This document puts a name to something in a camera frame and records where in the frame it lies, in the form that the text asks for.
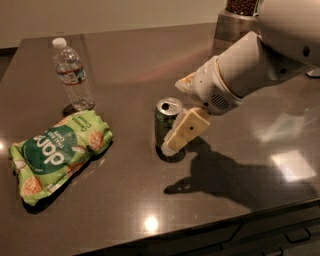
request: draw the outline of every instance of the chip bag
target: chip bag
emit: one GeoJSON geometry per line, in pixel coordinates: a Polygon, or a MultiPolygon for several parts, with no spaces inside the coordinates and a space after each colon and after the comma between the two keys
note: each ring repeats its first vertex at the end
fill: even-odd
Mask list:
{"type": "Polygon", "coordinates": [[[9,148],[22,199],[34,206],[50,196],[92,155],[111,143],[112,132],[94,111],[67,116],[43,135],[9,148]]]}

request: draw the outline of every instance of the aluminum can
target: aluminum can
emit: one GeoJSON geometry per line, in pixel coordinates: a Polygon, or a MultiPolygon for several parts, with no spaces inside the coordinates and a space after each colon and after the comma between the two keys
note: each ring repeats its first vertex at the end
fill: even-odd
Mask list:
{"type": "Polygon", "coordinates": [[[173,122],[178,114],[183,110],[183,104],[180,100],[172,97],[161,99],[157,103],[155,109],[155,146],[158,156],[166,162],[181,161],[185,154],[185,148],[181,149],[173,156],[166,156],[161,151],[161,146],[164,142],[164,137],[171,130],[173,122]]]}

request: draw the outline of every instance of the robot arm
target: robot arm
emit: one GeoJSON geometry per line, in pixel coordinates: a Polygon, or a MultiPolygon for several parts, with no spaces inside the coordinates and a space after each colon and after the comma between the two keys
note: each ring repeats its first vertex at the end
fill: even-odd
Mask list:
{"type": "Polygon", "coordinates": [[[173,155],[201,134],[209,127],[209,115],[223,115],[253,91],[320,66],[320,31],[314,31],[320,24],[319,11],[319,1],[264,0],[258,17],[260,35],[249,32],[176,83],[196,108],[177,119],[163,153],[173,155]]]}

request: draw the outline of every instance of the bottle label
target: bottle label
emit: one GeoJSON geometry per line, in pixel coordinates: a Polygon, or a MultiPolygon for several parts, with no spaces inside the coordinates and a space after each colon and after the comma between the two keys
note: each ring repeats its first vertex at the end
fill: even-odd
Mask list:
{"type": "Polygon", "coordinates": [[[68,72],[59,72],[58,76],[63,83],[67,85],[76,85],[82,83],[86,79],[86,72],[83,67],[81,67],[80,69],[68,72]]]}

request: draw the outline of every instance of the dark countertop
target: dark countertop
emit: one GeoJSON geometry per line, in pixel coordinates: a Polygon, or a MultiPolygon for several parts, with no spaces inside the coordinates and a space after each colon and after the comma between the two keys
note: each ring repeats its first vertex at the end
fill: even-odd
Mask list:
{"type": "Polygon", "coordinates": [[[3,255],[78,254],[319,196],[320,86],[305,75],[213,116],[183,161],[157,156],[155,106],[169,96],[190,106],[174,83],[210,58],[214,30],[66,36],[88,67],[95,111],[114,143],[37,214],[23,207],[7,150],[62,119],[69,102],[55,76],[52,38],[22,42],[0,84],[3,255]],[[147,220],[158,228],[148,231],[147,220]]]}

